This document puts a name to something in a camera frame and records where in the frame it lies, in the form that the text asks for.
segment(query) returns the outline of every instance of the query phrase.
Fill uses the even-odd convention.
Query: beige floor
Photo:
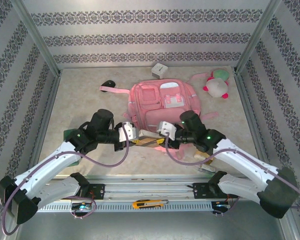
[[[211,72],[217,67],[170,67],[166,78],[178,78],[187,81],[197,73]],[[230,73],[230,67],[223,67]],[[116,68],[81,68],[63,70],[60,85],[53,106],[52,115],[45,136],[40,160],[53,152],[63,140],[63,131],[78,128],[89,121],[98,109],[113,112],[115,124],[124,122],[122,114],[127,110],[128,95],[100,92],[99,86],[107,80],[116,82],[117,88],[130,89],[135,83],[153,79],[150,67],[116,67]],[[238,89],[231,74],[229,78],[229,98],[212,98],[202,90],[207,78],[193,80],[201,99],[201,113],[217,111],[219,117],[204,122],[207,128],[216,129],[225,134],[238,147],[257,156],[249,131],[245,113],[240,101]],[[186,151],[185,162],[196,162],[193,158],[196,149]],[[112,145],[99,144],[88,156],[102,163],[118,162],[124,151],[114,152]],[[238,173],[231,166],[216,159],[212,165],[228,173]],[[146,147],[132,147],[126,161],[115,168],[104,168],[82,160],[79,165],[68,167],[61,175],[80,172],[84,175],[154,175],[154,174],[203,174],[196,166],[183,166],[174,163],[163,152]]]

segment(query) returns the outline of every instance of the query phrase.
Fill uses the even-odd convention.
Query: green ear
[[[216,79],[221,78],[222,80],[227,81],[230,74],[228,71],[226,71],[224,69],[216,69],[212,72],[212,76]]]

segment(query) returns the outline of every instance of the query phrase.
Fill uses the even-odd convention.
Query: patterned wallpaper
[[[0,0],[0,180],[28,169],[54,81],[11,3]]]
[[[269,0],[25,0],[59,68],[235,66]]]
[[[300,0],[281,2],[241,75],[270,163],[300,187]]]

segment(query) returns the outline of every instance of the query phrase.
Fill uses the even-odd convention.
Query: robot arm
[[[122,150],[126,147],[126,135],[123,128],[126,133],[129,133],[129,141],[138,137],[138,131],[129,122],[125,122],[124,125],[119,123],[114,129],[109,129],[110,125],[113,127],[113,124],[113,114],[110,111],[98,110],[90,122],[85,122],[72,131],[67,139],[40,163],[14,179],[5,176],[0,181],[0,202],[4,206],[12,192],[26,179],[20,190],[13,196],[8,208],[15,216],[17,224],[25,223],[39,208],[56,200],[76,195],[86,197],[89,182],[80,173],[73,173],[58,183],[46,184],[60,171],[95,150],[100,143],[113,144],[115,151]],[[72,153],[52,159],[65,152]]]
[[[253,157],[233,144],[222,133],[214,129],[206,129],[199,116],[193,111],[184,112],[180,115],[180,119],[184,128],[168,122],[162,122],[158,126],[159,133],[169,136],[170,147],[179,148],[181,143],[193,143],[199,151],[210,156],[218,153],[216,157],[219,160],[249,178],[238,178],[219,171],[209,181],[212,192],[222,191],[225,194],[252,200],[275,218],[282,218],[285,215],[299,194],[275,176],[297,186],[296,177],[289,168],[278,169]]]

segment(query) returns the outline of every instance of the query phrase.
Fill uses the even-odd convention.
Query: black end cap
[[[220,193],[222,193],[221,189],[218,186],[218,183],[220,182],[220,179],[227,175],[225,171],[218,171],[213,177],[208,181],[209,190],[214,196],[218,196]]]
[[[297,186],[295,174],[287,167],[278,170],[278,176]],[[271,216],[281,219],[295,202],[299,194],[291,187],[277,179],[268,180],[264,191],[258,192],[260,206]]]
[[[77,192],[77,196],[79,197],[87,197],[88,196],[88,189],[89,189],[89,181],[79,172],[75,172],[75,173],[72,173],[70,175],[70,177],[74,178],[75,180],[77,180],[79,186],[80,186],[80,189],[79,191]]]
[[[0,181],[0,199],[1,204],[4,206],[11,196],[12,192],[17,188],[14,180],[9,176],[5,176]],[[8,206],[8,211],[16,218],[16,223],[24,224],[26,221],[31,219],[38,211],[38,202],[40,198],[33,202],[29,199],[26,194],[18,190],[14,195],[11,203]]]

